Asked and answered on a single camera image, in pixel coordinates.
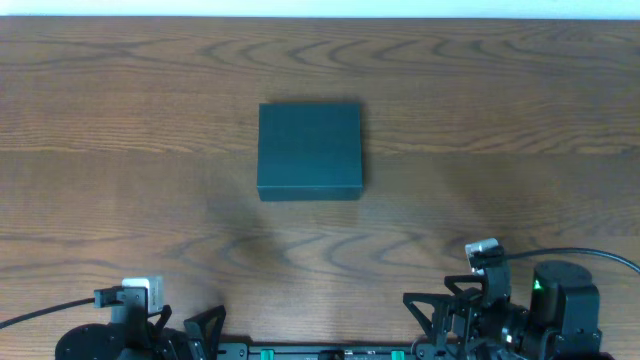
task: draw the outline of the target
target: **green clip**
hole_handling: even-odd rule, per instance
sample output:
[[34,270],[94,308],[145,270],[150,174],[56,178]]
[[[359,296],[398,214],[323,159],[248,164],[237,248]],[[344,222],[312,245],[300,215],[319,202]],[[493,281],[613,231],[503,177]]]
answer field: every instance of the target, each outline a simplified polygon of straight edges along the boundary
[[275,352],[273,350],[260,351],[260,360],[273,360]]
[[404,360],[404,351],[392,351],[391,360]]

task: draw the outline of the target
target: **white background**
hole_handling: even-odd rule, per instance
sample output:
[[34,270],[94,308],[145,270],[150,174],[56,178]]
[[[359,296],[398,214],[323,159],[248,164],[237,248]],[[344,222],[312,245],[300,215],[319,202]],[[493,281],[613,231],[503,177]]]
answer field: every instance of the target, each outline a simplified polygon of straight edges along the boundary
[[640,19],[640,0],[0,0],[0,14]]

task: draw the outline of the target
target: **teal box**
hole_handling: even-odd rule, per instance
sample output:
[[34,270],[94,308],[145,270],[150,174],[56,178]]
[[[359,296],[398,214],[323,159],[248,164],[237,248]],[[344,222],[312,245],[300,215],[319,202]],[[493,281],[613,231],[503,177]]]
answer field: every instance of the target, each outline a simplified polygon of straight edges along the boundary
[[362,189],[360,104],[260,105],[262,201],[357,200]]

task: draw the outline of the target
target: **wooden surface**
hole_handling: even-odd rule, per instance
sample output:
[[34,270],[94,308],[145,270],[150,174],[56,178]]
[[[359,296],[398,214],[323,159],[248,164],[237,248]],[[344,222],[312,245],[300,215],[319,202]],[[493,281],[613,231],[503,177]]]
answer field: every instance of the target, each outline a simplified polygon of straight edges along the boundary
[[[410,342],[402,293],[444,292],[467,242],[640,261],[639,25],[1,18],[0,320],[162,274],[173,327],[225,303],[255,341]],[[282,100],[363,103],[360,201],[258,200],[258,104]],[[572,259],[603,349],[640,357],[640,279]],[[0,358],[108,316],[13,326]]]

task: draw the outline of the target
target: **black cable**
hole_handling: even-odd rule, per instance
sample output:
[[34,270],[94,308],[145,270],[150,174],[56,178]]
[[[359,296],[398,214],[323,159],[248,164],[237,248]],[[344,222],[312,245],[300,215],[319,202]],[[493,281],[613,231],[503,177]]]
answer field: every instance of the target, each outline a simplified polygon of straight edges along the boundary
[[634,263],[629,259],[625,259],[620,255],[612,254],[602,250],[588,249],[588,248],[551,248],[551,249],[541,249],[541,250],[533,250],[527,251],[519,254],[513,255],[505,255],[504,259],[513,260],[513,259],[522,259],[530,256],[539,256],[539,255],[553,255],[553,254],[585,254],[585,255],[593,255],[593,256],[601,256],[607,258],[609,260],[615,260],[621,264],[627,265],[633,271],[640,274],[640,266]]
[[30,319],[33,319],[33,318],[38,317],[38,316],[47,315],[47,314],[50,314],[52,312],[56,312],[56,311],[60,311],[60,310],[68,309],[68,308],[72,308],[74,306],[79,306],[79,305],[84,305],[84,304],[91,304],[94,301],[95,301],[95,298],[77,300],[77,301],[68,302],[66,304],[60,304],[60,305],[52,306],[50,308],[34,311],[32,313],[29,313],[29,314],[20,315],[18,317],[13,318],[13,319],[9,319],[7,321],[1,322],[0,323],[0,329],[4,329],[7,326],[11,326],[13,324],[17,324],[17,323],[25,321],[25,320],[30,320]]

